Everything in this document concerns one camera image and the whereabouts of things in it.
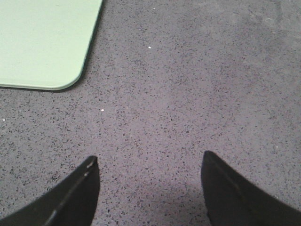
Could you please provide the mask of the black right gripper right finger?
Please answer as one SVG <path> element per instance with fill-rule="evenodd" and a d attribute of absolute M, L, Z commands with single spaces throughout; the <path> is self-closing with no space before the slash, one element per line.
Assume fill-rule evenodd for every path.
<path fill-rule="evenodd" d="M 256 187 L 212 151 L 204 152 L 202 187 L 213 226 L 301 224 L 300 211 Z"/>

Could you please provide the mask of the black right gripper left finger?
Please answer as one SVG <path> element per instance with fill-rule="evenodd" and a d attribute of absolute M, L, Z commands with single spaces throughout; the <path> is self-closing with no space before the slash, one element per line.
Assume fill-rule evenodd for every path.
<path fill-rule="evenodd" d="M 89 226 L 100 190 L 96 156 L 89 156 L 49 192 L 1 219 L 2 226 Z"/>

